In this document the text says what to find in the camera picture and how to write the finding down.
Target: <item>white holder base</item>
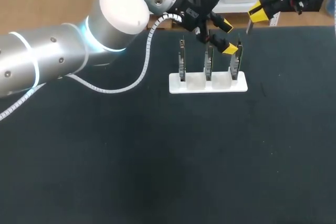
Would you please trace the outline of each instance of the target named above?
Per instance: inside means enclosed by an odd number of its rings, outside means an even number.
[[[203,72],[186,73],[185,80],[185,82],[181,82],[179,73],[171,73],[169,75],[170,93],[228,93],[246,92],[248,89],[245,74],[239,72],[238,80],[234,81],[230,69],[228,72],[213,72],[212,81],[206,81]]]

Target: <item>silver robot arm segment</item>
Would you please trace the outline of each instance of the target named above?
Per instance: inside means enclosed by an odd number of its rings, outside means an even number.
[[[0,36],[0,97],[37,87],[85,66],[113,62],[176,0],[95,0],[79,24],[62,24]]]

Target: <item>white spiral cable wrap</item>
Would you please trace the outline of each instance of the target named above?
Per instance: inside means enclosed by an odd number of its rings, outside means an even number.
[[[149,63],[149,58],[150,58],[150,52],[151,52],[151,43],[152,43],[152,38],[154,35],[155,30],[157,27],[165,21],[166,19],[174,19],[177,22],[182,22],[182,18],[179,15],[176,14],[165,14],[162,17],[160,17],[153,25],[152,29],[150,30],[147,38],[147,44],[146,44],[146,58],[145,58],[145,63],[142,69],[142,72],[138,79],[128,87],[122,88],[122,89],[116,89],[116,90],[106,90],[106,89],[100,89],[92,84],[84,81],[83,79],[79,78],[78,76],[75,76],[74,74],[68,75],[67,77],[70,77],[79,83],[83,84],[84,86],[88,87],[89,89],[95,90],[99,93],[105,93],[105,94],[116,94],[116,93],[122,93],[128,90],[133,89],[136,87],[144,78],[147,72],[148,68],[148,63]],[[34,93],[36,93],[37,90],[42,88],[45,84],[41,84],[35,88],[30,89],[23,97],[21,97],[16,103],[14,103],[12,106],[10,106],[7,110],[5,110],[3,113],[0,114],[0,121],[11,115],[15,110],[17,110],[23,103],[25,103]]]
[[[87,81],[84,81],[83,79],[79,78],[78,76],[75,76],[74,74],[68,75],[68,77],[73,78],[74,80],[76,80],[79,83],[83,84],[87,88],[95,90],[96,92],[99,92],[99,93],[117,94],[117,93],[122,93],[122,92],[126,92],[126,91],[128,91],[130,89],[133,89],[134,87],[136,87],[143,80],[144,76],[146,75],[147,68],[148,68],[148,63],[149,63],[149,58],[150,58],[150,53],[151,53],[151,43],[152,43],[152,38],[153,38],[154,32],[157,29],[157,27],[160,25],[160,23],[162,23],[166,19],[174,19],[177,22],[181,22],[182,21],[182,18],[180,16],[176,15],[176,14],[165,14],[162,17],[160,17],[154,23],[152,29],[150,30],[150,32],[148,34],[148,38],[147,38],[146,58],[145,58],[145,63],[143,65],[142,72],[141,72],[140,76],[138,77],[138,79],[134,83],[132,83],[131,85],[129,85],[129,86],[125,87],[125,88],[122,88],[122,89],[106,90],[106,89],[98,88],[98,87],[96,87],[96,86],[88,83]]]
[[[39,85],[35,88],[30,89],[23,97],[21,97],[16,103],[14,103],[12,106],[10,106],[7,110],[2,112],[0,114],[0,121],[8,117],[10,114],[12,114],[15,110],[17,110],[23,103],[25,103],[33,94],[36,93],[37,90],[42,88],[44,84]]]

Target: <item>screw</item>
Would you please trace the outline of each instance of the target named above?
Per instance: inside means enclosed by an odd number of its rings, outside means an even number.
[[[12,73],[11,73],[10,71],[6,71],[6,72],[5,72],[5,77],[6,77],[6,78],[11,77],[11,75],[12,75]]]
[[[162,4],[162,0],[155,0],[154,1],[156,5],[161,5]]]

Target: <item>dark tabletop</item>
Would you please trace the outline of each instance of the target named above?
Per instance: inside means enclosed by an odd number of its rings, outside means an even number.
[[[240,32],[246,93],[169,94],[179,39],[187,71],[203,70],[204,46],[168,31],[132,91],[70,79],[39,90],[0,123],[0,223],[336,223],[333,28]],[[145,41],[81,76],[130,84]],[[214,70],[228,60],[216,54]]]

